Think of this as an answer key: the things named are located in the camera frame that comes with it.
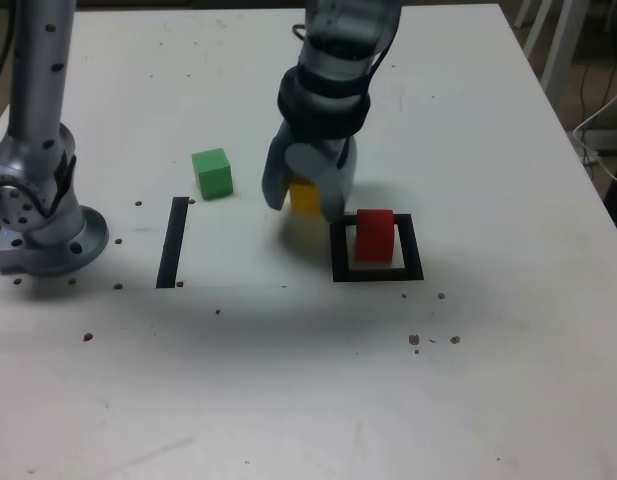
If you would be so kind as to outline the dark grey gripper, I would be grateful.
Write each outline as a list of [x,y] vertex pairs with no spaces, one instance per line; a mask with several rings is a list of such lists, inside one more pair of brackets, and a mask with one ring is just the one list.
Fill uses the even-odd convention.
[[356,163],[354,137],[334,138],[320,127],[283,122],[264,166],[266,203],[280,211],[289,188],[295,213],[320,213],[328,222],[338,222],[345,213]]

